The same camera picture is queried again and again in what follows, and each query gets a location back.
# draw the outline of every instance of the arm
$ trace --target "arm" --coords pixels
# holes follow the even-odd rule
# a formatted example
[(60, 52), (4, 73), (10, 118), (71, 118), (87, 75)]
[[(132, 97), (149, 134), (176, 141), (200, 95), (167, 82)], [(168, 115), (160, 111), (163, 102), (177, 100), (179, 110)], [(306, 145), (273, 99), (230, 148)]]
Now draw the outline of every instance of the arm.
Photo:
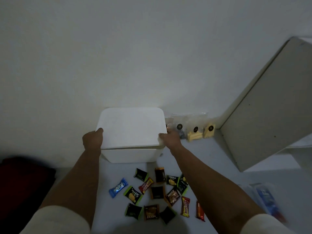
[(263, 210), (235, 183), (205, 165), (181, 145), (178, 133), (159, 134), (175, 157), (201, 207), (218, 233), (240, 233)]
[(91, 228), (96, 208), (103, 129), (85, 134), (82, 141), (85, 151), (70, 172), (47, 194), (40, 209), (51, 205), (68, 208), (82, 216)]

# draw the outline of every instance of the lid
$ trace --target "lid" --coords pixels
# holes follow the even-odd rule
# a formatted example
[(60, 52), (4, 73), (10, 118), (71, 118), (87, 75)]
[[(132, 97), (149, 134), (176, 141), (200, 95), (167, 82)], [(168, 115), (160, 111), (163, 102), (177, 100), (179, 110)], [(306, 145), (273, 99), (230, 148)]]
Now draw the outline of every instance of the lid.
[(162, 145), (159, 133), (167, 133), (160, 108), (107, 108), (96, 129), (103, 128), (101, 149)]

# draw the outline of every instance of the white sleeve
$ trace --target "white sleeve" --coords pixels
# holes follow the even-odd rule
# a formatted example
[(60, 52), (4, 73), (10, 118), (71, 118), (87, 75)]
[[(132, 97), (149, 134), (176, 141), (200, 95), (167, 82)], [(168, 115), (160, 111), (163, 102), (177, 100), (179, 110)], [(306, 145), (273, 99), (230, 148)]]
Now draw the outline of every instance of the white sleeve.
[(88, 222), (61, 206), (47, 206), (35, 212), (20, 234), (90, 234)]
[(268, 214), (258, 214), (249, 219), (240, 234), (295, 234), (279, 220)]

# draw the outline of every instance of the white plastic container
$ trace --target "white plastic container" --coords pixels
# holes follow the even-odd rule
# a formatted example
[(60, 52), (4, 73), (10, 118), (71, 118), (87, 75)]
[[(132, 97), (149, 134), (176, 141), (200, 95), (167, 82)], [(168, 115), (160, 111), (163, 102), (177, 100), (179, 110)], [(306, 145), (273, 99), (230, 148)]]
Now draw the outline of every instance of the white plastic container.
[(103, 128), (102, 154), (112, 163), (154, 162), (164, 145), (159, 133), (167, 133), (160, 108), (107, 108), (96, 129)]

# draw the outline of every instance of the red and yellow snack wrapper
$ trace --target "red and yellow snack wrapper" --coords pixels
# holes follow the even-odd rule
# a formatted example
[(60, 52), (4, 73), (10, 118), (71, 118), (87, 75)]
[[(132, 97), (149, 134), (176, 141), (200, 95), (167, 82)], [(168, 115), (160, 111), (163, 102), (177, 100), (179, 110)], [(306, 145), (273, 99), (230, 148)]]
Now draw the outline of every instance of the red and yellow snack wrapper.
[(146, 182), (144, 182), (141, 186), (139, 186), (138, 188), (140, 189), (140, 191), (142, 192), (142, 194), (145, 193), (145, 191), (154, 183), (154, 181), (149, 177)]
[(181, 208), (181, 215), (184, 217), (190, 217), (190, 213), (188, 211), (190, 205), (190, 199), (182, 196), (182, 208)]
[(198, 201), (196, 201), (196, 217), (205, 222), (205, 213)]

